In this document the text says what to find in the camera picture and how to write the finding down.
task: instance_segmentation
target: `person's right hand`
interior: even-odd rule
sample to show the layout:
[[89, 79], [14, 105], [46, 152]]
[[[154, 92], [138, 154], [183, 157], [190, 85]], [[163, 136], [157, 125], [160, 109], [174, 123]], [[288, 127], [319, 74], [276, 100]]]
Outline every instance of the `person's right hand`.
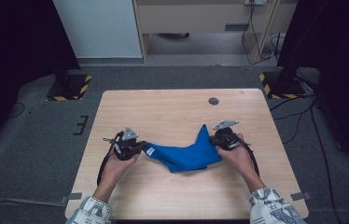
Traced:
[[[236, 135], [244, 140], [241, 133]], [[241, 174], [250, 192], [265, 188], [265, 184], [254, 170], [250, 154], [244, 146], [239, 145], [231, 151], [224, 150], [221, 147], [216, 147], [216, 149], [218, 155], [229, 161], [233, 168]]]
[[[239, 138], [244, 140], [244, 136], [241, 133], [236, 134]], [[239, 172], [242, 176], [255, 173], [253, 162], [251, 161], [250, 154], [244, 146], [239, 145], [231, 151], [216, 147], [218, 155], [230, 162], [233, 168]]]

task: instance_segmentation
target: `black curtain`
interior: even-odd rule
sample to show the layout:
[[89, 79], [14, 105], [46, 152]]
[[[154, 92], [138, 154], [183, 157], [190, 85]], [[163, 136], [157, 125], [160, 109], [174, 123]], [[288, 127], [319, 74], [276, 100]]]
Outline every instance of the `black curtain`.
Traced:
[[71, 69], [80, 68], [52, 1], [0, 0], [0, 126], [23, 84]]
[[341, 150], [349, 151], [349, 1], [299, 0], [278, 62], [281, 75], [313, 67], [314, 90]]

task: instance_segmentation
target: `blue towel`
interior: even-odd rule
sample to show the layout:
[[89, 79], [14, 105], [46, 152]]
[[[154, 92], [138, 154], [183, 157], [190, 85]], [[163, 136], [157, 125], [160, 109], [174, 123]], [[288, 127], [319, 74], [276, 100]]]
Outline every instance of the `blue towel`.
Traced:
[[163, 147], [148, 143], [145, 153], [165, 164], [171, 173], [206, 169], [221, 161], [215, 146], [209, 141], [206, 125], [201, 127], [195, 144], [189, 147]]

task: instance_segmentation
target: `hand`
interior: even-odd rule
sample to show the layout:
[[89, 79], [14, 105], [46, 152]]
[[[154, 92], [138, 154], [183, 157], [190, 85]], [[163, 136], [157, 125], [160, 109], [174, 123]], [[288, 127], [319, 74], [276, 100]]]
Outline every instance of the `hand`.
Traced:
[[115, 154], [111, 155], [105, 164], [102, 180], [93, 197], [107, 203], [119, 180], [136, 163], [138, 157], [139, 154], [136, 154], [127, 161], [121, 161]]
[[[241, 133], [236, 134], [239, 138], [244, 140], [244, 136]], [[216, 147], [218, 155], [230, 162], [233, 168], [241, 175], [249, 173], [255, 173], [253, 162], [246, 148], [242, 145], [238, 145], [231, 151]]]
[[[244, 140], [244, 136], [241, 133], [238, 133], [236, 135]], [[224, 150], [221, 147], [216, 147], [216, 150], [218, 155], [229, 161], [232, 167], [239, 174], [241, 174], [250, 192], [253, 192], [256, 189], [265, 188], [264, 183], [254, 170], [254, 165], [251, 160], [250, 154], [244, 146], [239, 145], [231, 151]]]

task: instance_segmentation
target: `white cabinet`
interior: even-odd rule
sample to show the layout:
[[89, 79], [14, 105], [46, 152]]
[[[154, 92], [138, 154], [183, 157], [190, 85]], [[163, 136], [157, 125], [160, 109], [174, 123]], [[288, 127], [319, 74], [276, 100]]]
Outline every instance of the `white cabinet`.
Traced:
[[80, 59], [142, 58], [132, 0], [53, 0]]

